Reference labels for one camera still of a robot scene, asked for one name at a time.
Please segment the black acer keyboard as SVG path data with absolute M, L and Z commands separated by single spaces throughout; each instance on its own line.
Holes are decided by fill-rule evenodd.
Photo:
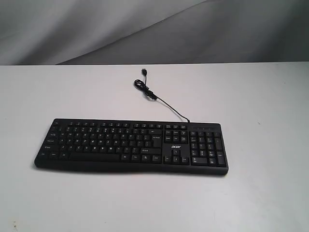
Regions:
M 225 175 L 217 123 L 54 119 L 35 158 L 42 169 Z

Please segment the grey backdrop cloth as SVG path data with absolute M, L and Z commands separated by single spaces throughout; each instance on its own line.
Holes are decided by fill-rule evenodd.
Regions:
M 1 65 L 309 59 L 306 0 L 3 0 Z

